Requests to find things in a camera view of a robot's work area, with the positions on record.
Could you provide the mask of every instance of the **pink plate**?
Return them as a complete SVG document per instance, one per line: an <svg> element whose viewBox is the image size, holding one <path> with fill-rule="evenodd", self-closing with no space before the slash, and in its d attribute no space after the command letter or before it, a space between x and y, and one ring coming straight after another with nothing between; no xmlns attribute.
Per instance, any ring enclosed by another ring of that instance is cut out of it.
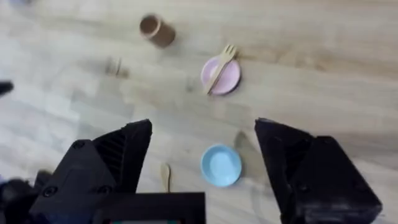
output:
<svg viewBox="0 0 398 224"><path fill-rule="evenodd" d="M218 66L218 57L213 57L206 62L205 66L201 71L201 82L203 86L206 86L210 80L212 74ZM216 95L223 95L231 92L235 89L241 78L241 69L237 61L232 60L225 66L222 71L221 78L218 83L212 89L211 93Z"/></svg>

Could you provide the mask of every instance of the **screw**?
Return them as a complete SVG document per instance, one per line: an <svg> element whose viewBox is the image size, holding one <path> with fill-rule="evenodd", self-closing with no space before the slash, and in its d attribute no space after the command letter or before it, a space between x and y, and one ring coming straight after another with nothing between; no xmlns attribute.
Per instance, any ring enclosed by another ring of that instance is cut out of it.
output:
<svg viewBox="0 0 398 224"><path fill-rule="evenodd" d="M57 193L57 191L58 191L58 187L55 187L55 186L47 187L43 191L43 196L51 197L51 196L55 195L55 193Z"/></svg>
<svg viewBox="0 0 398 224"><path fill-rule="evenodd" d="M85 145L85 143L81 140L77 140L75 141L75 143L73 143L73 148L75 149L80 149Z"/></svg>

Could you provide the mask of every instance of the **small cylinder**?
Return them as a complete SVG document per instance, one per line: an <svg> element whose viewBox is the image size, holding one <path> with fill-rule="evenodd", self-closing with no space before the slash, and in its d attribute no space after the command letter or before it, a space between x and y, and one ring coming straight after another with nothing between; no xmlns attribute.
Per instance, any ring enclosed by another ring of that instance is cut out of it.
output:
<svg viewBox="0 0 398 224"><path fill-rule="evenodd" d="M141 34L158 47L167 47L175 38L175 30L159 16L149 14L139 24Z"/></svg>

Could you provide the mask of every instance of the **small plate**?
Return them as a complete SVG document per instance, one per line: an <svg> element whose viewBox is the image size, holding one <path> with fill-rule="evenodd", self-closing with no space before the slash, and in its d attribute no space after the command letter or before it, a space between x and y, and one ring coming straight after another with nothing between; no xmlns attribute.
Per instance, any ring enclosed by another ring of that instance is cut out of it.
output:
<svg viewBox="0 0 398 224"><path fill-rule="evenodd" d="M242 172L239 154L225 145L211 146L201 158L201 173L217 187L227 187L235 183Z"/></svg>
<svg viewBox="0 0 398 224"><path fill-rule="evenodd" d="M206 62L201 71L201 82L203 86L209 82L212 74L217 69L218 57L213 57ZM241 79L241 68L236 60L230 61L224 68L220 80L216 86L213 87L211 93L216 95L224 95L236 88Z"/></svg>

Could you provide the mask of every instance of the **small wooden utensil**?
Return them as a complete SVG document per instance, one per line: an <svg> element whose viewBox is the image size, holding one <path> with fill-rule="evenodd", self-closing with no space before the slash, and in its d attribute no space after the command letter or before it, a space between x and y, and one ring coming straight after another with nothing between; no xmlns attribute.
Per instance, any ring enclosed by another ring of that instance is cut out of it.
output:
<svg viewBox="0 0 398 224"><path fill-rule="evenodd" d="M235 46L228 44L224 48L224 50L222 51L222 53L220 54L219 59L218 59L218 67L215 70L214 75L211 76L210 81L207 83L207 85L205 87L205 93L207 95L211 94L211 90L214 88L214 86L217 85L218 81L221 78L223 69L232 59L234 59L235 54L236 54Z"/></svg>
<svg viewBox="0 0 398 224"><path fill-rule="evenodd" d="M166 163L161 165L160 176L162 178L164 189L166 190L167 193L170 193L170 178L171 178L170 165Z"/></svg>

